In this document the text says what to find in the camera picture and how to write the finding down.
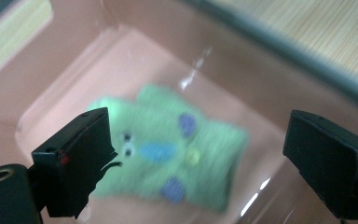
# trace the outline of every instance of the blue spot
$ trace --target blue spot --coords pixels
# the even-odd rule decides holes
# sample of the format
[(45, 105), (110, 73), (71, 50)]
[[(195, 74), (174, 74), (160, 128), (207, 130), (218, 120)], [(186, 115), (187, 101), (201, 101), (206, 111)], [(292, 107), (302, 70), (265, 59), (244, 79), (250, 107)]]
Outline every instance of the blue spot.
[(185, 188), (176, 177), (170, 178), (161, 189), (161, 195), (171, 203), (179, 203), (185, 198)]
[(148, 143), (141, 147), (141, 155), (153, 162), (169, 161), (176, 150), (173, 144)]
[(182, 130), (183, 137), (189, 137), (196, 131), (196, 119), (192, 115), (184, 113), (179, 117), (179, 126)]

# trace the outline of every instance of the green plush toy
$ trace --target green plush toy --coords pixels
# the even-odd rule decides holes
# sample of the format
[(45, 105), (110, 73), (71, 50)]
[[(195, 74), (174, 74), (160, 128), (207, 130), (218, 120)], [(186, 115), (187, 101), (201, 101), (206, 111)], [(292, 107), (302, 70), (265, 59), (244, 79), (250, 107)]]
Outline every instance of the green plush toy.
[(94, 195), (138, 195), (183, 200), (217, 211), (227, 207), (230, 184), (248, 135), (206, 119), (174, 91), (145, 86), (136, 103), (103, 98), (89, 109), (109, 110), (112, 145), (122, 167), (110, 169)]

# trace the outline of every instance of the light wood surface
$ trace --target light wood surface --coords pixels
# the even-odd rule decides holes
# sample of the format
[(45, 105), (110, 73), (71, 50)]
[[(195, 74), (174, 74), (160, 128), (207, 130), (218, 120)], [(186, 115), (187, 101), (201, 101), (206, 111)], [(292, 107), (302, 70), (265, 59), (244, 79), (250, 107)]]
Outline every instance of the light wood surface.
[(358, 79), (358, 1), (213, 0)]

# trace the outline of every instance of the plastic container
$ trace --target plastic container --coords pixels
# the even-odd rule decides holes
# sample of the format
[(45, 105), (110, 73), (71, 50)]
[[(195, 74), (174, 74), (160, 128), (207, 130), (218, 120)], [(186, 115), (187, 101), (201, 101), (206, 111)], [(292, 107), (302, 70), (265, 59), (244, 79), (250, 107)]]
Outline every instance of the plastic container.
[(0, 165), (31, 165), (30, 152), (93, 100), (130, 100), (147, 83), (172, 87), (208, 117), (246, 128), (250, 145), (224, 214), (90, 197), (77, 221), (44, 212), (45, 223), (339, 223), (282, 146), (292, 109), (358, 134), (358, 104), (343, 91), (185, 2), (51, 4), (51, 23), (0, 71)]

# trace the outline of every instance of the purple polka dot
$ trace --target purple polka dot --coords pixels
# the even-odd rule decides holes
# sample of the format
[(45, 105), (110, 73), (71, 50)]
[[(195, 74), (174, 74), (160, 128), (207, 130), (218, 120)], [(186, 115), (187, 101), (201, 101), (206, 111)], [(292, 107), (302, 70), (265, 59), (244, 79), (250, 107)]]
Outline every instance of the purple polka dot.
[(185, 198), (185, 188), (176, 177), (168, 179), (160, 193), (171, 203), (179, 203)]
[(189, 137), (193, 132), (196, 131), (196, 119), (190, 114), (182, 114), (179, 117), (179, 126), (182, 130), (183, 137)]

